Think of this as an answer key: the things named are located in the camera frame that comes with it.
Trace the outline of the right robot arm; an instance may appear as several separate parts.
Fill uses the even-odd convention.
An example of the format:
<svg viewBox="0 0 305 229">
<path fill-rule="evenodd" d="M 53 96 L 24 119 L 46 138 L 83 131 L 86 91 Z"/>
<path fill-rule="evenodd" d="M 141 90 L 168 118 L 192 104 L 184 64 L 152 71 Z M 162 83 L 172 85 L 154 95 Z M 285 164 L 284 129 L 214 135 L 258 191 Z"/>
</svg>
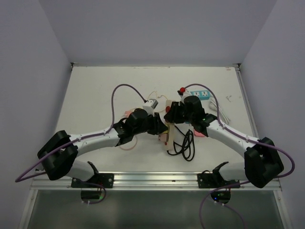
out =
<svg viewBox="0 0 305 229">
<path fill-rule="evenodd" d="M 244 159 L 242 163 L 223 162 L 212 170 L 212 181 L 217 187 L 224 187 L 232 180 L 247 180 L 263 188 L 284 170 L 271 139 L 248 136 L 219 123 L 215 115 L 205 112 L 196 96 L 172 102 L 166 107 L 164 119 L 173 124 L 190 123 L 197 132 L 220 141 Z"/>
</svg>

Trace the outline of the beige multicolour power strip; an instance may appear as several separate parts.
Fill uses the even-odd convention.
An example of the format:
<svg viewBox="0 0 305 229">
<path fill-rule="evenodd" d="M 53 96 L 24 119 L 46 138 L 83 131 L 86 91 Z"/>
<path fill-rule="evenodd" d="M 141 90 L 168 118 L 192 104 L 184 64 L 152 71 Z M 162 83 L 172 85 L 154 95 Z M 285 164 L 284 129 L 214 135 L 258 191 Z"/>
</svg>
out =
<svg viewBox="0 0 305 229">
<path fill-rule="evenodd" d="M 173 102 L 172 100 L 166 100 L 166 102 L 165 102 L 165 114 L 167 114 L 170 111 L 172 102 Z M 165 124 L 168 127 L 167 140 L 164 143 L 165 150 L 166 151 L 172 151 L 173 150 L 175 127 L 174 127 L 173 123 L 169 123 L 165 118 L 164 118 L 164 121 L 165 121 Z"/>
</svg>

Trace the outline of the pink plug adapter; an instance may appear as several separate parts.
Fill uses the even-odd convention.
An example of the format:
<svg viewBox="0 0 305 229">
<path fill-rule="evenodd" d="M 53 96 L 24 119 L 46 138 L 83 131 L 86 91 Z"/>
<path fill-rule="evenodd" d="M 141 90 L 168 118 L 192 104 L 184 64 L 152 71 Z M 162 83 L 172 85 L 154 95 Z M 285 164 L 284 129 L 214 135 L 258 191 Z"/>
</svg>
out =
<svg viewBox="0 0 305 229">
<path fill-rule="evenodd" d="M 195 136 L 195 137 L 205 137 L 204 134 L 202 134 L 202 133 L 200 133 L 200 132 L 198 132 L 198 131 L 196 131 L 196 130 L 194 130 L 194 136 Z"/>
</svg>

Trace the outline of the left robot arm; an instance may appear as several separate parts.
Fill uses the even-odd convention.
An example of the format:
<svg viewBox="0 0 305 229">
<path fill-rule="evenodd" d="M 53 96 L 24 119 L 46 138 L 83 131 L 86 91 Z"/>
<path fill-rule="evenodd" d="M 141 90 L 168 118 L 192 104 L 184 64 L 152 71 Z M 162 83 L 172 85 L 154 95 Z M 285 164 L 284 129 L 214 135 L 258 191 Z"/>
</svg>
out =
<svg viewBox="0 0 305 229">
<path fill-rule="evenodd" d="M 159 135 L 167 129 L 159 113 L 148 114 L 137 108 L 127 118 L 122 118 L 109 130 L 100 133 L 69 135 L 64 130 L 58 131 L 37 156 L 49 180 L 68 176 L 83 181 L 88 187 L 94 187 L 99 181 L 96 167 L 92 162 L 78 161 L 78 156 L 101 148 L 124 145 L 138 134 Z"/>
</svg>

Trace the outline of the teal power strip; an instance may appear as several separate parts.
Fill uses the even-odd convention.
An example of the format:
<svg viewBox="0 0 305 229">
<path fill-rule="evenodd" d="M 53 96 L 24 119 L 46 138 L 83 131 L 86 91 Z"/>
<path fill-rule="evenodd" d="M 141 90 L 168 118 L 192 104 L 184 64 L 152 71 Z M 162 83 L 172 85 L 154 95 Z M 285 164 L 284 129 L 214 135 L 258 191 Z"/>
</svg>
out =
<svg viewBox="0 0 305 229">
<path fill-rule="evenodd" d="M 210 99 L 210 92 L 208 90 L 191 91 L 191 95 L 197 96 L 202 101 Z"/>
</svg>

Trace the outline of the pink charger plug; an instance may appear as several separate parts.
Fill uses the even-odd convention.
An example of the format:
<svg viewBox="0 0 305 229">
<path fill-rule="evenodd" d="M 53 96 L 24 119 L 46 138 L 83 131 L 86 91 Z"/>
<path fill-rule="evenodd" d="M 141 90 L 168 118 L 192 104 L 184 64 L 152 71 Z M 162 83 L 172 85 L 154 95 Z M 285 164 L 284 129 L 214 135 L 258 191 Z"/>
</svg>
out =
<svg viewBox="0 0 305 229">
<path fill-rule="evenodd" d="M 133 112 L 133 110 L 125 111 L 124 116 L 129 117 L 132 112 Z"/>
</svg>

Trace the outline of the yellow multi-port adapter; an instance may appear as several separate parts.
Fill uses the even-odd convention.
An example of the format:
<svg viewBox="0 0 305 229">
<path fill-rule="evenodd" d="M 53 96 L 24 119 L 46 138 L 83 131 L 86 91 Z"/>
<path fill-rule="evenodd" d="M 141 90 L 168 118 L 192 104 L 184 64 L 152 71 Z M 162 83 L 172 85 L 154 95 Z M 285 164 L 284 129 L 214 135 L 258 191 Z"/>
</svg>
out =
<svg viewBox="0 0 305 229">
<path fill-rule="evenodd" d="M 165 125 L 166 126 L 166 129 L 162 132 L 162 134 L 167 134 L 169 133 L 169 126 L 168 125 Z"/>
</svg>

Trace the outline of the pale pink multi-port adapter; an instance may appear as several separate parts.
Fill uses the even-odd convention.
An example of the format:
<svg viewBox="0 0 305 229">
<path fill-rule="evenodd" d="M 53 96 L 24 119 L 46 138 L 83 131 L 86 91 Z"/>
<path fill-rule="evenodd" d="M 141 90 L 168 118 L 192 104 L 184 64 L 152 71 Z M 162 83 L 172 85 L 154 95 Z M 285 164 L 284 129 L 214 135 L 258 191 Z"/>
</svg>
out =
<svg viewBox="0 0 305 229">
<path fill-rule="evenodd" d="M 168 134 L 166 133 L 166 134 L 160 134 L 160 135 L 158 135 L 158 140 L 160 141 L 160 142 L 167 142 L 168 141 Z"/>
</svg>

